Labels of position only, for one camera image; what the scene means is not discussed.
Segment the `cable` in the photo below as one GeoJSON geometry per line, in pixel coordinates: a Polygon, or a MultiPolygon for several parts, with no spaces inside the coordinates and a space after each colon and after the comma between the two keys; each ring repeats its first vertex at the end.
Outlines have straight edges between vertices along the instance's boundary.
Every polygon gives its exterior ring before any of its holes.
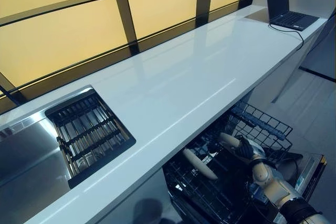
{"type": "Polygon", "coordinates": [[[280,29],[278,29],[278,28],[275,28],[275,27],[272,26],[271,24],[268,24],[268,27],[273,28],[274,30],[277,30],[277,31],[283,31],[283,32],[285,32],[285,33],[297,33],[297,34],[300,36],[301,40],[302,40],[302,44],[301,44],[301,46],[300,46],[298,49],[296,49],[296,51],[300,50],[300,49],[303,47],[303,44],[305,43],[305,40],[303,39],[303,37],[301,36],[301,34],[300,34],[298,31],[285,31],[285,30],[280,30],[280,29]]]}
{"type": "Polygon", "coordinates": [[[297,183],[297,181],[299,179],[299,165],[298,165],[298,162],[296,161],[296,159],[293,158],[293,157],[282,159],[279,162],[277,162],[277,164],[281,164],[281,163],[284,163],[286,161],[293,161],[294,164],[295,164],[295,170],[296,170],[295,171],[295,181],[294,181],[294,185],[292,185],[294,187],[294,189],[295,189],[296,183],[297,183]]]}
{"type": "Polygon", "coordinates": [[[247,188],[247,185],[248,185],[248,182],[246,182],[246,193],[247,193],[247,196],[248,196],[248,199],[249,199],[249,202],[254,206],[254,208],[258,211],[258,213],[260,214],[260,216],[262,216],[262,218],[270,223],[270,224],[278,224],[276,222],[273,222],[269,219],[267,219],[267,217],[260,211],[260,209],[256,206],[256,204],[253,202],[253,195],[251,195],[248,191],[248,188],[247,188]]]}

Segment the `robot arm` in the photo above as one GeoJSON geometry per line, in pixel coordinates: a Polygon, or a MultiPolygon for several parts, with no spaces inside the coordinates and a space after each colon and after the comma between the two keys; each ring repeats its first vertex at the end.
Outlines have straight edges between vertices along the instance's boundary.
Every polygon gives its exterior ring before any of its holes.
{"type": "Polygon", "coordinates": [[[266,197],[275,205],[289,224],[330,224],[276,171],[266,159],[263,148],[243,137],[239,140],[221,133],[219,143],[252,166],[254,182],[264,189],[266,197]]]}

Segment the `wire rack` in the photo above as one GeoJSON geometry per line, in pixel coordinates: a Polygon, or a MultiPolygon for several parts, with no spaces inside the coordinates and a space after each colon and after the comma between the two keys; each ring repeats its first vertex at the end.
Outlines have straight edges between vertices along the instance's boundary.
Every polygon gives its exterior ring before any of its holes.
{"type": "Polygon", "coordinates": [[[279,162],[292,147],[287,139],[292,128],[257,108],[239,101],[229,114],[224,132],[232,136],[243,135],[255,141],[271,162],[279,162]]]}
{"type": "Polygon", "coordinates": [[[244,215],[249,199],[244,189],[249,180],[245,164],[220,145],[209,146],[204,138],[188,145],[218,177],[210,180],[198,172],[178,153],[163,167],[170,189],[180,190],[190,200],[212,216],[218,223],[238,223],[244,215]]]}
{"type": "Polygon", "coordinates": [[[98,94],[89,91],[46,111],[73,188],[135,143],[98,94]]]}
{"type": "Polygon", "coordinates": [[[186,146],[218,179],[200,174],[181,151],[163,167],[169,189],[180,190],[218,223],[238,223],[250,206],[246,186],[252,181],[251,171],[218,143],[219,134],[244,135],[260,144],[271,161],[278,162],[292,146],[286,139],[291,130],[255,107],[238,102],[186,146]]]}

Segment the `laptop keyboard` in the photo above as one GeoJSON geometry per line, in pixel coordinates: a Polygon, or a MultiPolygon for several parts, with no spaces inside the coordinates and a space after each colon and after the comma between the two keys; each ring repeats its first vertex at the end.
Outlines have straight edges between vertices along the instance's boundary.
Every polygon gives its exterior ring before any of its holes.
{"type": "Polygon", "coordinates": [[[295,22],[304,17],[301,13],[289,12],[286,15],[277,18],[275,21],[279,24],[293,25],[295,22]]]}

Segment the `laptop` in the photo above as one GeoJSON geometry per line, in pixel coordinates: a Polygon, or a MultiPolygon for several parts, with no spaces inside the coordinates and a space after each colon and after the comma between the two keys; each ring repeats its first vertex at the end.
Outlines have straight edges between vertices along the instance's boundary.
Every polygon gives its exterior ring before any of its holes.
{"type": "Polygon", "coordinates": [[[269,23],[298,31],[305,30],[318,17],[291,12],[289,0],[267,0],[269,23]]]}

